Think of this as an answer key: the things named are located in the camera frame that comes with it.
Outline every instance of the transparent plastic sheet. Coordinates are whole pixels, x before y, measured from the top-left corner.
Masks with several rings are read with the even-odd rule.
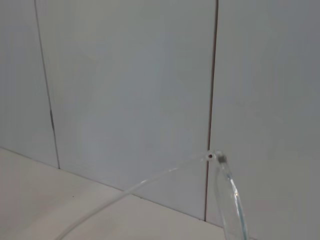
[[[249,240],[247,225],[244,218],[238,190],[235,186],[231,171],[227,164],[227,159],[219,151],[208,151],[206,153],[201,153],[199,155],[191,157],[189,161],[178,167],[171,168],[160,174],[156,174],[149,179],[143,180],[142,182],[121,192],[112,199],[106,201],[102,205],[96,207],[92,211],[85,214],[83,217],[76,220],[74,223],[69,225],[55,240],[63,240],[65,236],[67,236],[72,230],[84,223],[86,220],[101,212],[105,208],[115,204],[126,196],[131,195],[143,186],[155,182],[169,173],[175,172],[182,168],[186,168],[187,166],[191,166],[193,164],[206,161],[217,161],[219,166],[215,172],[214,193],[223,220],[225,239]]]

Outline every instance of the transparent tubing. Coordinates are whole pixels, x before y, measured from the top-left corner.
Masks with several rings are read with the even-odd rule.
[[[76,227],[78,227],[79,225],[81,225],[83,222],[85,222],[86,220],[88,220],[89,218],[91,218],[92,216],[94,216],[95,214],[99,213],[100,211],[102,211],[103,209],[113,205],[114,203],[118,202],[119,200],[125,198],[126,196],[132,194],[133,192],[135,192],[136,190],[142,188],[143,186],[145,185],[148,185],[156,180],[158,180],[159,178],[163,177],[164,175],[166,174],[169,174],[169,173],[172,173],[172,172],[175,172],[181,168],[185,168],[186,166],[189,166],[189,165],[192,165],[192,164],[195,164],[195,163],[200,163],[200,162],[206,162],[206,161],[210,161],[212,159],[216,159],[218,160],[219,162],[219,159],[221,159],[221,156],[223,156],[221,154],[221,152],[216,152],[216,153],[212,153],[211,151],[208,151],[206,153],[201,153],[199,155],[196,155],[196,156],[193,156],[191,158],[191,160],[183,163],[182,165],[178,166],[178,167],[174,167],[174,168],[171,168],[169,170],[166,170],[160,174],[156,174],[155,176],[149,178],[149,179],[146,179],[146,180],[143,180],[142,182],[132,186],[131,188],[121,192],[120,194],[116,195],[115,197],[111,198],[110,200],[106,201],[105,203],[103,203],[102,205],[96,207],[95,209],[93,209],[92,211],[88,212],[87,214],[85,214],[83,217],[80,217],[78,220],[76,220],[74,223],[72,223],[71,225],[69,225],[55,240],[63,240],[65,238],[65,236],[67,236],[72,230],[74,230]]]

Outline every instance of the white floor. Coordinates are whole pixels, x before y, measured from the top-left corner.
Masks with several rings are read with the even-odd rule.
[[[0,240],[54,240],[120,191],[0,148]],[[224,240],[223,229],[129,196],[66,240]]]

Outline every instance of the white wall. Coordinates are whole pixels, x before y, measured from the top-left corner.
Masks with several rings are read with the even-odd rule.
[[[0,147],[58,167],[34,1],[0,1],[0,23]]]
[[[211,147],[227,155],[259,240],[320,236],[319,9],[219,3]]]
[[[38,0],[62,169],[127,189],[206,151],[214,0]],[[139,193],[203,219],[206,165]]]

